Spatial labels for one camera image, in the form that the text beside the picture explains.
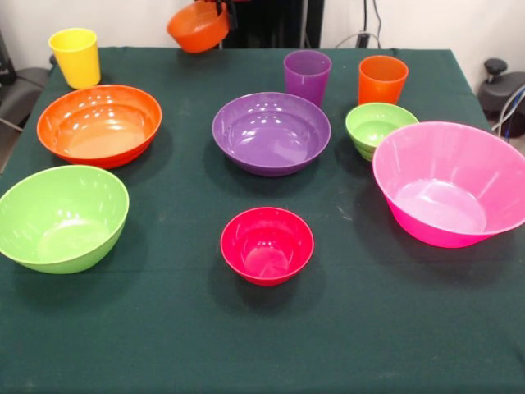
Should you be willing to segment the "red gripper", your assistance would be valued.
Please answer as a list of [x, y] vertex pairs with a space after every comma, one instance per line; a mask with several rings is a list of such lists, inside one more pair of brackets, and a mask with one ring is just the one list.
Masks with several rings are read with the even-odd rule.
[[227, 2], [227, 7], [229, 11], [230, 16], [230, 29], [236, 30], [238, 28], [238, 20], [236, 15], [236, 9], [235, 9], [235, 3], [245, 3], [245, 2], [251, 2], [251, 0], [233, 0], [232, 2], [229, 2], [227, 0], [202, 0], [202, 2], [221, 2], [217, 5], [217, 11], [218, 12], [224, 12], [226, 10], [226, 4], [224, 2]]

